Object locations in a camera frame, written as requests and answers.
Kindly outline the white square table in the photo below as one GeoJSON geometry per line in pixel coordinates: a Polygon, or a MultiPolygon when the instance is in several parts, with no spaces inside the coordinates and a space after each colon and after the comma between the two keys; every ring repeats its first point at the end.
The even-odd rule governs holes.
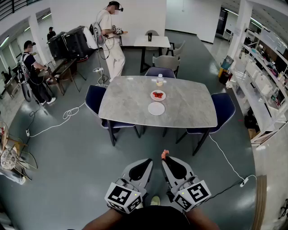
{"type": "Polygon", "coordinates": [[[142,50],[140,72],[143,73],[151,67],[149,64],[145,63],[146,48],[158,48],[159,56],[161,56],[163,48],[170,48],[170,42],[166,36],[152,36],[151,41],[149,41],[148,35],[140,35],[136,38],[134,46],[142,50]]]}

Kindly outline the black table leg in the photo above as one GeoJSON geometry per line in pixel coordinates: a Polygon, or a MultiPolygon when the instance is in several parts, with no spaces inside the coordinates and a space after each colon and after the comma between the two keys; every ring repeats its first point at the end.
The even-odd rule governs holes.
{"type": "Polygon", "coordinates": [[[113,133],[112,121],[107,120],[107,124],[108,124],[108,131],[109,131],[109,135],[110,135],[112,146],[115,146],[117,139],[116,139],[116,137],[114,136],[114,133],[113,133]]]}
{"type": "Polygon", "coordinates": [[[201,148],[201,146],[203,145],[203,143],[205,142],[207,136],[209,135],[209,132],[210,132],[210,128],[207,128],[201,138],[201,140],[198,142],[198,145],[196,147],[196,149],[193,151],[193,154],[192,156],[195,156],[196,153],[199,151],[199,149],[201,148]]]}

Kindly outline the cardboard box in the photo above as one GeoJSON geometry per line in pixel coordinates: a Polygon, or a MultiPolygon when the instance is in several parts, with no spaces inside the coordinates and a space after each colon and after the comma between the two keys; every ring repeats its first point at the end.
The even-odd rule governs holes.
{"type": "Polygon", "coordinates": [[[248,128],[247,130],[248,130],[248,134],[251,140],[260,133],[260,130],[257,131],[254,128],[248,128]]]}

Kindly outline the white plate with strawberries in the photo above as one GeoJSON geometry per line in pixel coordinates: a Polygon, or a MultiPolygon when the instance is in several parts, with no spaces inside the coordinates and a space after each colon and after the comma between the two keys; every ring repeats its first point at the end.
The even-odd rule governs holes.
{"type": "Polygon", "coordinates": [[[151,96],[151,98],[152,98],[153,100],[155,100],[155,101],[163,101],[163,100],[166,98],[166,94],[165,94],[162,90],[154,90],[154,91],[151,92],[150,96],[151,96]],[[163,93],[162,98],[154,97],[153,92],[157,92],[157,95],[158,95],[159,93],[163,93]]]}

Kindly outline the yellow and blue bins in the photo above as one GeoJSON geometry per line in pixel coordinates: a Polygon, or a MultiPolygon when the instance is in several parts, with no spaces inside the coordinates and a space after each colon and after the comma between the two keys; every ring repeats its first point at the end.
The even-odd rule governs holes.
{"type": "Polygon", "coordinates": [[[234,60],[230,56],[226,56],[225,59],[223,60],[223,63],[220,67],[220,71],[218,74],[219,82],[222,83],[223,85],[226,85],[228,81],[231,80],[232,78],[232,72],[229,70],[231,67],[232,63],[234,60]]]}

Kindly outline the black covered machine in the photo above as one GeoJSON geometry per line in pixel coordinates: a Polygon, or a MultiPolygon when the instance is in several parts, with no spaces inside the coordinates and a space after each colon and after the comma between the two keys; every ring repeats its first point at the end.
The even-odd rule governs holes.
{"type": "Polygon", "coordinates": [[[88,47],[87,38],[84,34],[85,28],[85,26],[78,26],[64,36],[71,60],[76,59],[78,62],[87,60],[94,52],[92,48],[88,47]]]}
{"type": "Polygon", "coordinates": [[[54,60],[68,58],[68,48],[65,40],[66,32],[52,37],[48,42],[49,50],[54,60]]]}

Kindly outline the white cloth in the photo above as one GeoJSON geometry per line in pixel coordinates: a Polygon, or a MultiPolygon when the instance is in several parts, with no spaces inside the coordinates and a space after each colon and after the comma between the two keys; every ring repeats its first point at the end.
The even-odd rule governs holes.
{"type": "Polygon", "coordinates": [[[91,34],[90,30],[89,30],[87,27],[84,27],[84,28],[83,28],[83,34],[84,34],[85,37],[86,37],[87,46],[88,46],[90,49],[97,50],[97,49],[99,48],[99,47],[98,47],[98,44],[97,44],[97,42],[95,41],[94,36],[91,34]]]}

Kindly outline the black bag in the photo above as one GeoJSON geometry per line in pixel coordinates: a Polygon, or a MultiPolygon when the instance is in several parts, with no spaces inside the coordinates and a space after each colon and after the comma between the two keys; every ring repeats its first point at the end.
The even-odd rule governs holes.
{"type": "Polygon", "coordinates": [[[253,115],[246,115],[244,117],[244,125],[247,129],[254,129],[256,132],[259,131],[257,120],[253,115]]]}

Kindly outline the dark wooden table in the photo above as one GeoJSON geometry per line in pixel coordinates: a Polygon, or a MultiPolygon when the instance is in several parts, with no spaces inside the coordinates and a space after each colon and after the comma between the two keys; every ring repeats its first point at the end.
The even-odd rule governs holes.
{"type": "Polygon", "coordinates": [[[53,97],[54,93],[52,92],[50,86],[55,85],[59,92],[64,95],[64,81],[69,80],[73,82],[77,91],[80,92],[80,88],[77,86],[74,80],[75,76],[79,75],[84,81],[87,80],[87,78],[85,78],[78,70],[76,58],[70,61],[67,59],[57,60],[55,65],[52,64],[51,66],[48,66],[48,68],[48,71],[40,72],[38,76],[41,76],[42,73],[44,74],[44,86],[52,93],[53,97]]]}

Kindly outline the person's left forearm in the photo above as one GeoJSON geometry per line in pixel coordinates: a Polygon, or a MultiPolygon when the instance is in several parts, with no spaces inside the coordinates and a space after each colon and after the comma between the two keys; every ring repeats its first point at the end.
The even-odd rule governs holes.
{"type": "Polygon", "coordinates": [[[121,219],[123,215],[111,208],[98,218],[90,221],[84,226],[82,230],[109,230],[114,227],[121,219]]]}

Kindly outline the blue upholstered chair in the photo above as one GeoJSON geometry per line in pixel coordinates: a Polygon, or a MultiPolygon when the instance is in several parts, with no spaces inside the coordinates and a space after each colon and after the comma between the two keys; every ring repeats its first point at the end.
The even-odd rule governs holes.
{"type": "MultiPolygon", "coordinates": [[[[108,129],[108,122],[105,119],[99,117],[99,109],[106,92],[106,88],[96,85],[90,85],[85,97],[85,105],[88,109],[96,116],[97,123],[104,129],[108,129]]],[[[140,138],[140,134],[136,128],[135,124],[123,123],[112,121],[112,137],[116,141],[116,137],[114,133],[117,129],[120,128],[133,128],[138,138],[140,138]]]]}
{"type": "Polygon", "coordinates": [[[150,67],[145,76],[155,76],[157,77],[159,74],[162,74],[164,78],[176,78],[174,72],[170,68],[163,68],[163,67],[150,67]]]}
{"type": "MultiPolygon", "coordinates": [[[[211,97],[215,106],[218,125],[209,128],[209,134],[219,131],[220,128],[232,118],[236,111],[235,105],[229,94],[214,93],[211,97]]],[[[208,136],[207,128],[186,128],[186,132],[176,141],[176,144],[179,143],[187,134],[203,134],[204,140],[208,136]]]]}

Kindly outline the person's black clothing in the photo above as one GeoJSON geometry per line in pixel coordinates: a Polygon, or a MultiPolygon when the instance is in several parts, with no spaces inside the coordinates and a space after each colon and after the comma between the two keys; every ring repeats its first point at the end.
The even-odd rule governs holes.
{"type": "Polygon", "coordinates": [[[179,210],[170,206],[148,206],[124,215],[107,230],[189,230],[191,225],[179,210]]]}

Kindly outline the black metal stand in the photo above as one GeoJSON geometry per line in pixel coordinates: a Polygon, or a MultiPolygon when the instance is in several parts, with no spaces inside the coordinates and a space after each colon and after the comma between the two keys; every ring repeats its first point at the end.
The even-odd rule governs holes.
{"type": "Polygon", "coordinates": [[[283,206],[280,208],[278,219],[288,218],[288,199],[285,200],[283,206]]]}

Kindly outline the white shelving unit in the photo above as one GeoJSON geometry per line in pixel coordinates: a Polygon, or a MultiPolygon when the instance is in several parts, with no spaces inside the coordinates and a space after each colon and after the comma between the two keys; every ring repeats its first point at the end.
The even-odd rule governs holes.
{"type": "Polygon", "coordinates": [[[253,115],[260,133],[251,140],[260,146],[288,124],[288,77],[260,52],[264,40],[244,27],[230,67],[232,89],[246,115],[253,115]]]}

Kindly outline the patterned fabric bag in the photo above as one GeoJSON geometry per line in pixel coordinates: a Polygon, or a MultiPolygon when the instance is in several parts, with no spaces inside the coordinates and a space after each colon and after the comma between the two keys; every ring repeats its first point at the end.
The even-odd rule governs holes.
{"type": "Polygon", "coordinates": [[[4,170],[12,170],[18,161],[17,149],[7,148],[0,156],[0,164],[4,170]]]}

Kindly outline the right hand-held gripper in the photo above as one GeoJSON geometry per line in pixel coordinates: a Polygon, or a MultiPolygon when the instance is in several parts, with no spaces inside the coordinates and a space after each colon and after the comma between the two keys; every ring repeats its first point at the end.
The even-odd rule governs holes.
{"type": "Polygon", "coordinates": [[[184,212],[196,208],[211,197],[212,194],[205,181],[193,176],[194,173],[186,162],[168,156],[162,159],[162,167],[166,181],[172,186],[171,202],[175,202],[184,212]]]}

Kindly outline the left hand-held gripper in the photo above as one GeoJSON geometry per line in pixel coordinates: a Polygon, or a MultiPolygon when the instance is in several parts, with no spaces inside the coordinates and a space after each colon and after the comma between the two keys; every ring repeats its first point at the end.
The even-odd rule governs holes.
{"type": "Polygon", "coordinates": [[[122,177],[112,182],[104,197],[107,205],[122,213],[131,213],[147,196],[146,185],[153,169],[152,159],[129,164],[122,177]]]}

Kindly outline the person's right forearm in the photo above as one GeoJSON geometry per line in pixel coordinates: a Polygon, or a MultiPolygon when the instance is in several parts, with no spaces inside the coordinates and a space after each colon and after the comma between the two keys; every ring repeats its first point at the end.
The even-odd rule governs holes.
{"type": "Polygon", "coordinates": [[[194,230],[220,230],[199,208],[191,209],[185,216],[194,230]]]}

